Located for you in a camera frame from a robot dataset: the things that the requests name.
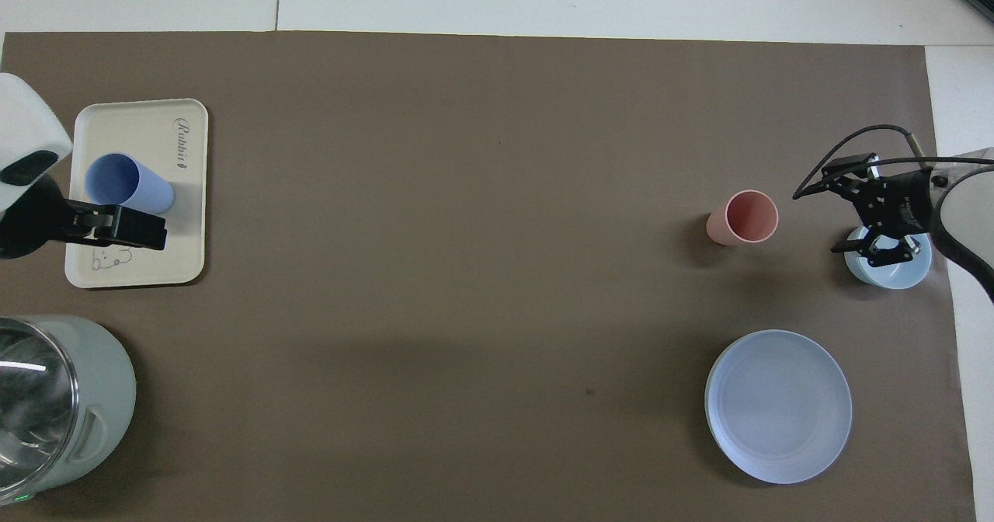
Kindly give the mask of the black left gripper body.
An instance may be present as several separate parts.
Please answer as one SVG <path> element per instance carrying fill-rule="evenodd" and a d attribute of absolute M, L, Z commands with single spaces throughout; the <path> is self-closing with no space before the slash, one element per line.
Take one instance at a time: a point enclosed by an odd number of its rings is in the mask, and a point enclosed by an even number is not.
<path fill-rule="evenodd" d="M 2 213 L 1 259 L 21 259 L 48 242 L 104 247 L 96 229 L 114 222 L 115 206 L 65 199 L 52 176 L 42 176 Z"/>

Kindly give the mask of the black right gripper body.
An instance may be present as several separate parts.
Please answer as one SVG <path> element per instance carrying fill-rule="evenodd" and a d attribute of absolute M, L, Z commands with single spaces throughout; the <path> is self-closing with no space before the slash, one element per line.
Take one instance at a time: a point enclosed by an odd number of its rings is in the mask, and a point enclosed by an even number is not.
<path fill-rule="evenodd" d="M 860 223 L 888 238 L 927 233 L 933 220 L 930 172 L 911 171 L 854 182 Z"/>

